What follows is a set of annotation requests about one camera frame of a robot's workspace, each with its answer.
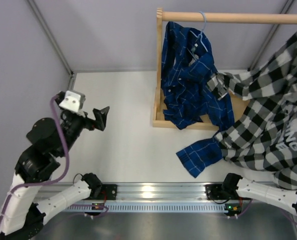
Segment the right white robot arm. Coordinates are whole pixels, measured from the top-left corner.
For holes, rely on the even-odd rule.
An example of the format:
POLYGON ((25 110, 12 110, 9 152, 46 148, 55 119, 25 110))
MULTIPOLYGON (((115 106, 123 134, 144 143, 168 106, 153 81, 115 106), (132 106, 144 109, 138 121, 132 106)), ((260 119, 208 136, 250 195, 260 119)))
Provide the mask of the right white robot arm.
POLYGON ((221 193, 228 199, 240 197, 257 200, 297 217, 297 190, 270 186, 235 173, 228 173, 222 182, 221 193))

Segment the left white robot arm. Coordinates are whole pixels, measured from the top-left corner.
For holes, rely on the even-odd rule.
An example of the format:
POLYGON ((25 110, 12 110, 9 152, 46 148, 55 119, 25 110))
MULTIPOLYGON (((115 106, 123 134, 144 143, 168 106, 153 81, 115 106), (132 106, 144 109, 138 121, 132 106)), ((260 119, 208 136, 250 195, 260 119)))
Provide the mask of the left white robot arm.
POLYGON ((110 107, 93 109, 94 119, 62 110, 60 129, 65 139, 63 148, 56 121, 38 120, 26 135, 31 142, 14 168, 10 191, 0 209, 0 240, 29 240, 37 235, 50 219, 76 202, 100 197, 102 182, 94 173, 82 175, 73 186, 47 200, 35 202, 41 187, 60 166, 57 158, 65 157, 82 130, 103 131, 110 107))

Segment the black white checkered shirt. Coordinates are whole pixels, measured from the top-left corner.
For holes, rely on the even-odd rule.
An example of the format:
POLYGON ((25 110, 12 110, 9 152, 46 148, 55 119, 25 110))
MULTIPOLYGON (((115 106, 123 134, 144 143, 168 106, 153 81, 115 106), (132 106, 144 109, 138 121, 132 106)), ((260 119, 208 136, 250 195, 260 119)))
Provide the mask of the black white checkered shirt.
POLYGON ((246 101, 242 116, 215 138, 225 161, 272 173, 281 188, 297 190, 297 31, 265 65, 240 74, 215 73, 216 98, 246 101))

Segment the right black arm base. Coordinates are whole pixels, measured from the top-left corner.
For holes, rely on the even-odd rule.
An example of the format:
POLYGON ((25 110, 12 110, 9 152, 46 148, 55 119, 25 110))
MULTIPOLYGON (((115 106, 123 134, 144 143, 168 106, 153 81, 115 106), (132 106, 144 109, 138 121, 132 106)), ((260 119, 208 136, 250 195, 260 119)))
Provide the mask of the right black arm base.
POLYGON ((219 183, 207 184, 205 192, 207 199, 217 204, 224 204, 233 199, 229 193, 222 189, 222 185, 219 183))

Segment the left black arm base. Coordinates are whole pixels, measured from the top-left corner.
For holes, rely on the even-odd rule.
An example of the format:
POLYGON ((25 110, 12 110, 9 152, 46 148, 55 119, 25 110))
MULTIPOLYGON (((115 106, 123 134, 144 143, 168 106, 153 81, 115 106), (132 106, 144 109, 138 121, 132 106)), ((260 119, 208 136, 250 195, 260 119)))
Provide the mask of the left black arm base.
POLYGON ((97 200, 97 201, 114 201, 117 198, 118 185, 117 184, 103 184, 98 195, 91 195, 87 200, 97 200))

